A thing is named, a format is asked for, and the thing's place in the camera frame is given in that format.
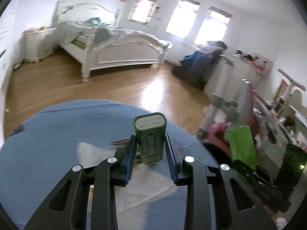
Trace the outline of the blue clothes pile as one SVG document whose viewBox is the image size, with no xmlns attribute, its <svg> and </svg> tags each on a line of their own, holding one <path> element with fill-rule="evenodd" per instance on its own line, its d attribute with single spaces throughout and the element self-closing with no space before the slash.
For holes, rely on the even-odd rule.
<svg viewBox="0 0 307 230">
<path fill-rule="evenodd" d="M 172 74 L 203 90 L 213 74 L 221 55 L 227 49 L 228 46 L 221 40 L 208 41 L 205 45 L 199 45 L 196 51 L 185 56 L 179 65 L 173 65 Z"/>
</svg>

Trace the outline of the green plastic bag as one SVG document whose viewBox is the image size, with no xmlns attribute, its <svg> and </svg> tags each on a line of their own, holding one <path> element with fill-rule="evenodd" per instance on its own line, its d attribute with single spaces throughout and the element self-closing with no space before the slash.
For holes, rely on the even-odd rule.
<svg viewBox="0 0 307 230">
<path fill-rule="evenodd" d="M 232 162 L 241 161 L 255 171 L 256 153 L 250 128 L 243 125 L 227 130 L 225 138 L 229 142 Z"/>
</svg>

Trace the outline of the white study desk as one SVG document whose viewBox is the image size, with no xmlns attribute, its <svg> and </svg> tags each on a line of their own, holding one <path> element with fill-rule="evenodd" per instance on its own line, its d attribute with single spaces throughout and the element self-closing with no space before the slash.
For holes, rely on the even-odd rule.
<svg viewBox="0 0 307 230">
<path fill-rule="evenodd" d="M 256 135 L 256 160 L 272 176 L 277 176 L 288 144 L 306 152 L 306 117 L 295 107 L 286 105 L 278 112 L 254 93 L 254 115 L 259 129 Z"/>
</svg>

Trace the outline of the white desk lamp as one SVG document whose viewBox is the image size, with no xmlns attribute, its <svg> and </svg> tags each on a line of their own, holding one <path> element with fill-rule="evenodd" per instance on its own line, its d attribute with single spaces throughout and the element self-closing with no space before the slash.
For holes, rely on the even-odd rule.
<svg viewBox="0 0 307 230">
<path fill-rule="evenodd" d="M 294 80 L 292 77 L 290 77 L 285 71 L 283 71 L 282 69 L 278 69 L 277 71 L 279 71 L 280 74 L 282 74 L 285 78 L 288 79 L 289 86 L 288 88 L 285 90 L 284 95 L 282 96 L 282 99 L 284 102 L 288 102 L 290 99 L 290 95 L 291 95 L 291 91 L 293 88 L 298 87 L 299 89 L 306 91 L 306 87 L 299 83 L 298 81 Z"/>
</svg>

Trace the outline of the pink grey desk chair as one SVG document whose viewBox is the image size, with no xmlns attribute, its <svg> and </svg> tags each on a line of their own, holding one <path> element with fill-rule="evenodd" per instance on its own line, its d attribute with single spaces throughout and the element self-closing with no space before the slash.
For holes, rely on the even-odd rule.
<svg viewBox="0 0 307 230">
<path fill-rule="evenodd" d="M 254 115 L 254 90 L 253 85 L 248 80 L 242 80 L 243 84 L 239 90 L 237 99 L 225 100 L 227 84 L 223 84 L 222 89 L 216 94 L 212 94 L 212 101 L 208 107 L 208 114 L 202 127 L 197 131 L 197 138 L 203 142 L 210 142 L 209 135 L 213 132 L 213 124 L 218 111 L 223 111 L 226 115 L 227 129 L 234 129 L 246 125 L 251 131 L 258 128 L 256 116 Z"/>
</svg>

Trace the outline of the green gum box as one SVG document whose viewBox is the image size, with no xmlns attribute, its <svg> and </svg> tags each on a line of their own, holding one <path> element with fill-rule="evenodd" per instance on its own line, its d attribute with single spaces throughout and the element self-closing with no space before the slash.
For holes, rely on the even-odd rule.
<svg viewBox="0 0 307 230">
<path fill-rule="evenodd" d="M 133 124 L 142 163 L 152 165 L 160 162 L 167 127 L 165 116 L 159 112 L 140 115 Z"/>
</svg>

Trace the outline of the black trash bin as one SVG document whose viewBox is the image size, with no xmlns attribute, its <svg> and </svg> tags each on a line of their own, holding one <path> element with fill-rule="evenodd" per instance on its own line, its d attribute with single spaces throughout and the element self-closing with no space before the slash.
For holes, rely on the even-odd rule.
<svg viewBox="0 0 307 230">
<path fill-rule="evenodd" d="M 218 162 L 218 164 L 227 164 L 231 165 L 231 158 L 227 156 L 227 154 L 211 143 L 204 143 L 203 146 L 211 153 L 214 159 Z"/>
</svg>

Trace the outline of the cartoon picture board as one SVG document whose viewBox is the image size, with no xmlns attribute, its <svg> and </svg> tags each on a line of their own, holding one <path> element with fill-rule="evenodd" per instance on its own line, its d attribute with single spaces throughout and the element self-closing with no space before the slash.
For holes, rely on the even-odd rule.
<svg viewBox="0 0 307 230">
<path fill-rule="evenodd" d="M 267 76 L 273 67 L 273 62 L 258 53 L 253 53 L 251 56 L 253 65 L 260 71 L 260 74 Z"/>
</svg>

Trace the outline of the white nightstand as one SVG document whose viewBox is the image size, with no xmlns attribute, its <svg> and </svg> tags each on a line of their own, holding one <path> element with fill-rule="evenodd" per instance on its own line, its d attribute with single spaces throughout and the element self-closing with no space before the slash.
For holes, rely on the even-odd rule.
<svg viewBox="0 0 307 230">
<path fill-rule="evenodd" d="M 38 63 L 53 54 L 55 30 L 56 28 L 47 28 L 24 32 L 26 62 Z"/>
</svg>

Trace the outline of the white wooden bed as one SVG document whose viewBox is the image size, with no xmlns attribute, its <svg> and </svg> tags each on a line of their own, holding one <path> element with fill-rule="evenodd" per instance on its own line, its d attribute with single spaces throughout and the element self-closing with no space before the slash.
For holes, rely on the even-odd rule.
<svg viewBox="0 0 307 230">
<path fill-rule="evenodd" d="M 127 65 L 163 65 L 172 43 L 143 31 L 115 28 L 114 12 L 97 3 L 57 3 L 59 46 L 81 64 L 82 80 L 91 71 Z"/>
</svg>

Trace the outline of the white low cabinet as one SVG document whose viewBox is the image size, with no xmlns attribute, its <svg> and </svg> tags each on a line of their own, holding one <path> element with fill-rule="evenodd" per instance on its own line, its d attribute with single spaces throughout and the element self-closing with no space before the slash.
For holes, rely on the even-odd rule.
<svg viewBox="0 0 307 230">
<path fill-rule="evenodd" d="M 239 56 L 225 54 L 216 65 L 203 92 L 211 99 L 212 94 L 219 92 L 226 81 L 227 89 L 224 98 L 236 99 L 243 84 L 242 80 L 250 81 L 256 89 L 261 79 L 262 75 L 256 67 L 241 60 Z"/>
</svg>

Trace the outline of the blue round table cloth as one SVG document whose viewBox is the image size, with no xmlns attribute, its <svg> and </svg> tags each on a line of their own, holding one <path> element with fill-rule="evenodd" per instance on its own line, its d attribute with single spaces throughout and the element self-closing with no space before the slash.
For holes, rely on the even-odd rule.
<svg viewBox="0 0 307 230">
<path fill-rule="evenodd" d="M 1 204 L 24 229 L 45 197 L 75 165 L 77 144 L 106 149 L 134 134 L 146 111 L 106 100 L 79 100 L 48 107 L 28 118 L 1 148 Z M 116 212 L 119 229 L 183 229 L 186 188 L 146 205 Z"/>
</svg>

